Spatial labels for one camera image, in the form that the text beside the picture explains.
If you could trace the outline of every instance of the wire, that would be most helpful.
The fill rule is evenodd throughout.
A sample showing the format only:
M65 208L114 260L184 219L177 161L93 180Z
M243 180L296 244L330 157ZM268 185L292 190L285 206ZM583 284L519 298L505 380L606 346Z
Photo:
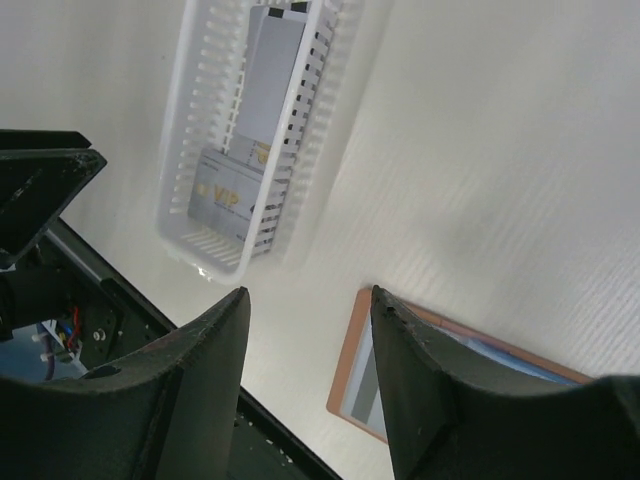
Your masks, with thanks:
M53 374L56 371L56 359L53 355L53 339L49 331L41 323L36 324L36 331L40 335L40 341L44 346L44 353L47 356L47 373L44 377L44 381L48 382L53 378Z
M73 329L67 327L65 324L58 322L58 325L60 325L60 329L62 329L62 332L65 334L65 336L70 337L73 334Z
M73 307L73 332L67 341L67 348L69 350L73 350L75 352L74 343L76 342L78 335L80 335L80 309L78 307Z

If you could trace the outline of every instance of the basket slot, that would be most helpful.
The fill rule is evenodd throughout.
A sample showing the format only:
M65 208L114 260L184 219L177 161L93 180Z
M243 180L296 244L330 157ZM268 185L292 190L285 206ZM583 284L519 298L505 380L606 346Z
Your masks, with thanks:
M324 19L327 21L329 28L332 30L336 26L336 22L338 21L338 10L339 8L333 7L335 10L330 8L325 8L323 11Z
M293 155L281 155L280 159L281 160L278 162L278 168L276 171L279 172L282 170L283 172L287 172L291 175L291 168L296 163L296 157Z
M271 189L269 191L269 195L267 197L268 204L265 206L265 209L267 210L270 210L276 207L279 203L282 203L282 199L284 197L282 192L274 190L273 185L275 184L276 182L273 182Z
M300 149L299 145L283 145L281 151L284 153L296 153Z
M269 212L265 212L264 216L265 218L263 220L267 220L267 219L277 219L280 217L280 211L282 210L282 205L278 205L278 208L271 210Z
M205 236L207 236L209 234L210 234L210 232L208 232L207 229L202 227L197 232L186 233L186 234L182 235L180 238L182 240L191 241L191 240L194 240L194 239L197 239L197 238L203 238L203 237L205 237Z
M176 182L193 183L194 177L195 177L195 173L193 173L193 172L179 173L179 174L176 175Z
M302 138L302 131L298 130L298 131L289 132L289 134L287 135L287 138L284 139L284 144L288 145L290 143L295 143L301 138Z
M207 26L207 28L211 31L213 31L214 34L217 34L218 32L223 32L223 33L228 33L228 31L230 30L229 28L224 28L221 27L224 25L229 25L232 23L233 18L231 17L231 15L229 14L225 14L225 13L217 13L214 18L217 21L213 21L213 20L208 20L205 25Z
M294 117L298 117L297 122L302 125L306 118L304 115L306 113L309 113L309 110L311 110L311 105L309 105L308 103L305 104L300 102L296 105L296 107L297 108L294 108L291 112L291 115Z
M176 195L171 199L171 203L184 203L184 202L189 202L189 198L191 197L191 195Z
M307 65L309 67L309 71L315 69L316 74L319 75L319 72L322 70L323 62L319 58L310 55L309 57L307 57Z
M282 194L287 190L288 182L280 182L275 181L271 183L271 193L269 196L281 197Z
M195 148L198 145L198 141L194 138L185 138L182 141L182 145L185 147L192 147Z
M316 39L323 42L325 45L329 45L333 38L333 29L327 20L320 20L318 29L316 31Z
M304 117L302 115L298 115L298 112L300 110L296 108L298 106L302 107L302 105L303 105L302 103L298 102L295 104L294 109L292 110L292 113L296 112L296 115L291 115L289 117L289 122L291 122L289 123L289 127L287 128L289 132L299 132L304 129L304 123L305 123Z
M272 241L273 241L273 232L263 232L256 237L257 246L269 245L270 247Z
M241 255L242 255L241 252L238 252L237 250L234 249L234 250L225 252L222 255L219 255L218 259L222 262L229 262L231 260L239 259Z
M219 90L224 87L224 82L220 77L207 77L203 75L198 75L196 77L196 83L208 86L214 90Z
M225 67L223 65L215 65L209 62L200 62L198 64L198 70L202 72L210 73L212 76L217 76L217 75L228 76L229 75L228 67Z
M201 123L203 125L207 125L207 124L210 124L210 123L214 123L214 124L217 125L218 124L218 120L215 120L214 118L221 114L221 112L218 109L218 107L214 106L215 104L213 104L213 103L211 103L209 105L206 105L204 101L202 101L198 105L201 106L201 108L195 109L195 112L196 112L196 115L199 114L203 118Z
M206 125L207 122L209 121L209 116L204 112L202 112L202 113L191 113L187 117L187 120L189 122L194 122L194 123L197 123L199 125Z
M307 82L305 82L304 86L300 85L300 87L298 87L298 97L296 98L298 102L309 103L309 101L313 99L316 93L310 88L307 88L306 85Z
M210 242L205 245L200 245L200 250L206 253L214 253L220 250L221 248L225 247L226 244L227 242L224 240L216 240L214 242Z
M265 216L262 219L262 224L264 224L266 222L270 222L271 220L278 220L278 218L280 217L280 212L279 211L276 211L275 213L274 212L269 212L269 214L265 214L265 215L268 215L268 216Z
M302 74L302 86L307 87L315 92L317 85L318 75L316 75L315 72L305 70Z
M262 222L260 224L260 228L261 229L271 229L271 228L275 228L275 226L278 224L278 219L276 218L275 220L269 220L267 222Z
M208 35L204 36L204 42L218 50L224 51L228 41L226 36L227 32L225 29L220 29L220 32L211 31Z
M213 121L209 121L209 122L196 122L195 120L189 122L190 123L190 127L199 129L199 131L201 131L202 133L200 135L196 135L195 133L188 133L187 129L185 128L185 133L187 133L187 135L189 136L190 139L194 140L194 142L191 144L190 150L195 150L197 147L196 145L202 145L202 138L203 136L206 135L215 135L215 128L217 128L217 124Z
M213 255L213 256L217 257L218 255L224 254L225 252L229 251L229 248L230 248L229 242L225 241L225 242L218 243L218 244L215 244L213 246L207 247L206 248L206 252L208 254L210 254L210 255Z
M183 150L180 152L180 156L182 158L190 158L190 159L195 159L195 161L197 161L198 157L200 156L200 153L195 150Z
M310 52L311 55L319 54L322 57L326 57L328 52L329 52L329 47L324 42L320 42L317 40L313 42L313 48L311 49L311 52Z
M185 163L181 163L180 165L178 165L178 168L180 170L182 170L182 171L186 170L187 172L189 172L190 170L195 170L196 167L197 167L197 164L195 162L193 162L193 163L186 163L185 162Z
M272 182L269 190L268 201L271 204L276 204L278 202L282 202L283 197L284 190L281 189L280 182Z
M173 192L174 193L188 193L189 195L191 195L191 189L193 188L192 185L183 183L180 185L176 185L175 187L173 187Z
M195 127L187 127L184 129L184 131L188 135L202 135L206 132L206 129L203 128L202 125L196 125Z
M206 98L214 105L218 104L222 99L215 90L208 88L206 85L202 85L200 88L194 89L191 94L196 98Z
M222 51L203 48L202 50L200 50L200 55L202 55L207 60L214 61L216 63L219 63L220 65L225 65L227 67L231 66L228 55L225 55Z
M288 168L280 168L278 169L275 173L274 173L274 180L276 180L277 182L282 182L285 185L289 185L289 180L291 179L291 173L292 173L292 169L291 167Z
M215 234L210 233L205 238L200 239L200 240L192 241L191 243L194 246L201 247L201 248L212 246L212 245L217 245L217 244L222 245L222 243L225 243L223 240L220 239L220 237L211 238L213 235L215 235Z
M271 208L269 208L269 210L264 212L264 217L276 217L278 215L280 215L280 210L282 208L282 204L279 205L272 205Z
M209 242L206 245L201 245L200 248L202 248L203 250L208 250L213 252L216 249L219 249L220 247L228 244L229 244L229 241L226 238L216 234L216 237L211 242Z
M269 250L271 250L271 242L256 245L253 249L255 255L260 255L261 253L268 252Z
M216 102L213 100L207 100L206 98L197 98L196 102L189 102L189 108L196 112L203 112L207 115L220 114L219 108L216 106Z

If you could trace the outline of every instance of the white table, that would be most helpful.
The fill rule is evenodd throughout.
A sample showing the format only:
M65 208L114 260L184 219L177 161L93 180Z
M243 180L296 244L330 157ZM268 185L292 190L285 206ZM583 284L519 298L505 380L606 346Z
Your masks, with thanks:
M265 258L243 282L243 385L345 479L392 476L385 445L325 410L361 286L587 374L640 373L640 10L517 3L368 3L344 160L292 245L306 261ZM0 126L94 142L109 166L64 218L178 325L228 291L153 228L182 8L22 0L0 19Z

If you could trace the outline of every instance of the red wire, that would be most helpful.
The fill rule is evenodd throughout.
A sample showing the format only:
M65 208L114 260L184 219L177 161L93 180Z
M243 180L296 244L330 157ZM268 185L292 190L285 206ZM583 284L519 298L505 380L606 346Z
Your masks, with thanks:
M73 341L80 334L80 322L78 318L80 317L80 309L78 307L73 307L73 332L71 332L71 337L67 340L67 348L71 350L73 347Z

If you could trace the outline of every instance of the screw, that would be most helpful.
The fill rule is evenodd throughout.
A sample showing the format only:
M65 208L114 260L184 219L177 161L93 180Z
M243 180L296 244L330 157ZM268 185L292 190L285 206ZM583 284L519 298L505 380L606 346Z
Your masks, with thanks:
M107 334L104 333L103 329L99 328L98 330L93 332L93 339L96 342L102 342L102 341L104 341L105 338L107 338Z

